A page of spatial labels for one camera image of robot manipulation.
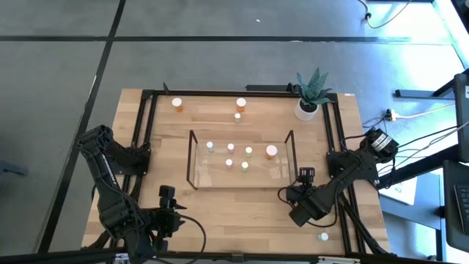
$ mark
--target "potted plant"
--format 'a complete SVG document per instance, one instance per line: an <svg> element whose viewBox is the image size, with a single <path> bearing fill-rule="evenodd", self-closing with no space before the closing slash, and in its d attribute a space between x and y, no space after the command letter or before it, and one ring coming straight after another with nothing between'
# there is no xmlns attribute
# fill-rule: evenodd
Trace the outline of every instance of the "potted plant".
<svg viewBox="0 0 469 264"><path fill-rule="evenodd" d="M321 76L320 69L317 68L308 85L303 82L301 74L296 73L296 77L300 83L296 87L299 89L298 92L301 98L295 107L295 115L302 121L311 120L316 115L318 106L330 102L329 98L325 97L325 95L332 89L322 89L328 73Z"/></svg>

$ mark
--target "white label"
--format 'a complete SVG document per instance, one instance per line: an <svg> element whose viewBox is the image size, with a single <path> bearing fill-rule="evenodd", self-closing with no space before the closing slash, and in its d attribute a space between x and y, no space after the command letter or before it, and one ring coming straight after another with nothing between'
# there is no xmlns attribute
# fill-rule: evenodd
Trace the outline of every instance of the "white label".
<svg viewBox="0 0 469 264"><path fill-rule="evenodd" d="M376 147L377 145L379 145L385 138L386 135L384 133L381 134L381 136L372 143L372 147Z"/></svg>
<svg viewBox="0 0 469 264"><path fill-rule="evenodd" d="M375 148L376 151L381 151L384 147L386 147L386 145L388 145L389 142L391 142L392 138L390 136L388 136L384 141L383 143L381 143L378 147Z"/></svg>

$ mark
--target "white cable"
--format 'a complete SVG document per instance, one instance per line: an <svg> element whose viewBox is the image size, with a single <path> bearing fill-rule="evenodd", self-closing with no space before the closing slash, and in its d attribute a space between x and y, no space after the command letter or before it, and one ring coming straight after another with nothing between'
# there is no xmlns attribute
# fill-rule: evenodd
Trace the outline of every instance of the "white cable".
<svg viewBox="0 0 469 264"><path fill-rule="evenodd" d="M420 114L414 114L414 115L411 115L411 116L402 116L400 114L397 114L396 113L396 118L405 118L405 119L409 119L409 118L414 118L414 117L421 117L425 114L430 114L430 113L433 113L434 111L439 111L439 110L443 110L445 108L448 108L450 106L454 106L454 103L452 104L449 104L447 106L441 106L440 108L437 108L437 109L432 109L432 110L429 110L429 111L426 111L426 112L423 112L423 113L420 113Z"/></svg>
<svg viewBox="0 0 469 264"><path fill-rule="evenodd" d="M364 0L358 0L360 3L362 3L363 6L365 6L365 12L366 12L366 15L365 15L365 18L366 18L366 22L368 23L368 26L372 29L379 29L380 27L382 26L385 26L387 25L388 23L390 23L392 20L394 20L402 11L404 11L405 7L407 7L411 2L412 0L409 0L408 3L406 3L406 5L394 16L392 17L390 20L388 20L388 22L385 22L379 26L372 26L369 22L369 19L370 17L372 16L372 14L369 12L369 8L368 8L368 4L365 3Z"/></svg>
<svg viewBox="0 0 469 264"><path fill-rule="evenodd" d="M412 155L410 155L408 158L406 158L405 160L403 160L401 163L397 164L396 167L398 167L399 165L403 164L405 161L407 161L409 158L412 158L414 155L416 155L417 153L421 152L422 150L426 150L427 148L429 148L431 145L433 145L434 143L437 143L445 138L447 138L449 135L451 135L452 133L455 133L459 130L461 130L462 128L464 128L466 125L469 124L469 121L465 122L464 124L462 124L461 126L459 126L458 128L454 129L453 131L449 132L449 133L446 133L440 137L437 137L436 139L433 139L426 147L422 147L420 150L418 150L417 152L413 153ZM383 174L387 174L388 172L390 172L392 169L389 169L387 170L386 172L383 172Z"/></svg>

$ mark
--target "green leaves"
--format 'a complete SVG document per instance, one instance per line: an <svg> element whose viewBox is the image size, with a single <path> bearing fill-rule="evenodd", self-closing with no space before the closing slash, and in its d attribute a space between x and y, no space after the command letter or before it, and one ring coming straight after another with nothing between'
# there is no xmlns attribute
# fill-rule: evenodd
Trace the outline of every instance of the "green leaves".
<svg viewBox="0 0 469 264"><path fill-rule="evenodd" d="M324 74L321 76L320 69L317 68L314 71L314 74L309 79L308 85L305 85L301 74L296 73L296 78L301 85L300 95L304 104L322 104L327 103L329 100L325 98L325 95L328 91L332 89L322 89L325 84L325 80L327 79L329 73Z"/></svg>

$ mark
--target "white bottle cap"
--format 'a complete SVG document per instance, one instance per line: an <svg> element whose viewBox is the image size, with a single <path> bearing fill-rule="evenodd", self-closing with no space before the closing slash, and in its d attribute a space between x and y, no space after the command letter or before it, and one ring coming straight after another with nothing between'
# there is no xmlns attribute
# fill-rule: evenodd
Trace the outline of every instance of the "white bottle cap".
<svg viewBox="0 0 469 264"><path fill-rule="evenodd" d="M326 241L327 239L329 239L329 235L326 232L322 232L320 234L317 234L317 239L321 241Z"/></svg>
<svg viewBox="0 0 469 264"><path fill-rule="evenodd" d="M173 104L174 107L181 106L181 104L182 104L181 98L175 98L175 99L173 99L172 104Z"/></svg>
<svg viewBox="0 0 469 264"><path fill-rule="evenodd" d="M277 155L277 147L274 145L268 145L265 151L268 155Z"/></svg>
<svg viewBox="0 0 469 264"><path fill-rule="evenodd" d="M236 100L236 105L237 105L237 106L241 106L241 107L245 106L245 105L246 105L246 99L244 99L244 98L238 98L238 99Z"/></svg>

